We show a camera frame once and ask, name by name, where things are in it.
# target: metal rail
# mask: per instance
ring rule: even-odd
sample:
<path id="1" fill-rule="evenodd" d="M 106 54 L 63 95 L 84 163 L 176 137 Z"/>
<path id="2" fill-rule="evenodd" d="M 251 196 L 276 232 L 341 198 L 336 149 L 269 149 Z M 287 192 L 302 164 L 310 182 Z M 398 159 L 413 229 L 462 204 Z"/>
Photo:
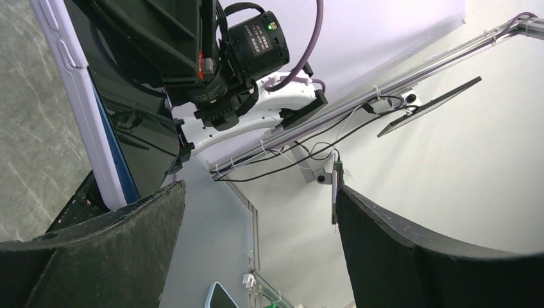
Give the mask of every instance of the metal rail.
<path id="1" fill-rule="evenodd" d="M 411 69 L 410 71 L 393 78 L 391 81 L 379 86 L 381 94 L 395 94 L 399 91 L 412 87 L 455 64 L 469 59 L 472 56 L 477 55 L 478 53 L 519 34 L 544 40 L 544 19 L 536 18 L 520 19 L 508 29 L 504 36 L 495 38 L 494 35 L 503 31 L 509 23 L 510 21 L 505 22 L 499 27 L 494 28 L 493 31 L 480 35 L 434 59 L 431 59 L 430 61 L 421 64 L 419 67 Z M 301 139 L 308 134 L 315 132 L 316 130 L 324 128 L 326 125 L 331 124 L 333 120 L 345 116 L 362 102 L 371 101 L 375 98 L 377 98 L 375 90 L 370 90 L 369 92 L 357 96 L 356 98 L 345 103 L 335 104 L 332 108 L 328 109 L 326 113 L 318 115 L 315 119 L 309 120 L 298 128 L 293 128 L 292 130 L 283 131 L 272 135 L 264 143 L 264 147 L 279 148 L 281 146 L 290 144 L 297 139 Z M 232 160 L 236 161 L 249 155 L 264 156 L 262 146 L 260 144 L 256 144 L 251 145 L 249 148 L 240 149 L 232 155 Z M 230 158 L 226 158 L 224 161 L 218 164 L 219 169 L 225 169 L 221 172 L 222 175 L 226 175 L 234 170 L 231 163 L 232 160 Z M 237 167 L 241 167 L 243 165 L 244 163 L 240 163 L 237 164 Z M 217 174 L 213 175 L 212 177 L 213 179 L 217 180 L 220 175 Z"/>

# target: marble floor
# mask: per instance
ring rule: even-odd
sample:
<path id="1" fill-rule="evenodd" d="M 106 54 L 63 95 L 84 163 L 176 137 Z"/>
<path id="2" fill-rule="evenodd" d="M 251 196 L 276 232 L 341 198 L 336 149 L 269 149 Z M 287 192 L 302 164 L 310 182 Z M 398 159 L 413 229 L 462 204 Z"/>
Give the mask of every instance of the marble floor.
<path id="1" fill-rule="evenodd" d="M 0 241 L 43 234 L 90 171 L 27 0 L 0 1 Z"/>

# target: phone screen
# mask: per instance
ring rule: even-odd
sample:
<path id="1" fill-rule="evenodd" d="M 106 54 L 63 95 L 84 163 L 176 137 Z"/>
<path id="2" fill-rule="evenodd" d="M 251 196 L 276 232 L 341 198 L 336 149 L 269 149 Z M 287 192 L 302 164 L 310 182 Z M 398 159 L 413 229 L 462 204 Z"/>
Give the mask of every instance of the phone screen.
<path id="1" fill-rule="evenodd" d="M 238 308 L 221 284 L 214 284 L 212 298 L 207 308 Z"/>

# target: light blue phone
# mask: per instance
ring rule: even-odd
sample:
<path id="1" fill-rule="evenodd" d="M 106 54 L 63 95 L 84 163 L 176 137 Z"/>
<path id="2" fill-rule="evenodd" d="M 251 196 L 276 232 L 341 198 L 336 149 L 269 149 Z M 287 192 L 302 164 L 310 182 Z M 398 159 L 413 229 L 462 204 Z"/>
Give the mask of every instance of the light blue phone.
<path id="1" fill-rule="evenodd" d="M 232 297 L 225 291 L 219 282 L 210 287 L 204 308 L 238 308 Z"/>

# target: smartphone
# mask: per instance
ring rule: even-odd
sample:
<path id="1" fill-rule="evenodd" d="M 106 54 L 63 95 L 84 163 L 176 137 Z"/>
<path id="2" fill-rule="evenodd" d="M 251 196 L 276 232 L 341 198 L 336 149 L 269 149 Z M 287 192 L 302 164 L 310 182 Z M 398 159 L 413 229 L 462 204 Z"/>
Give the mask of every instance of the smartphone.
<path id="1" fill-rule="evenodd" d="M 210 287 L 204 308 L 238 308 L 238 305 L 232 300 L 223 286 L 219 282 L 215 282 Z"/>

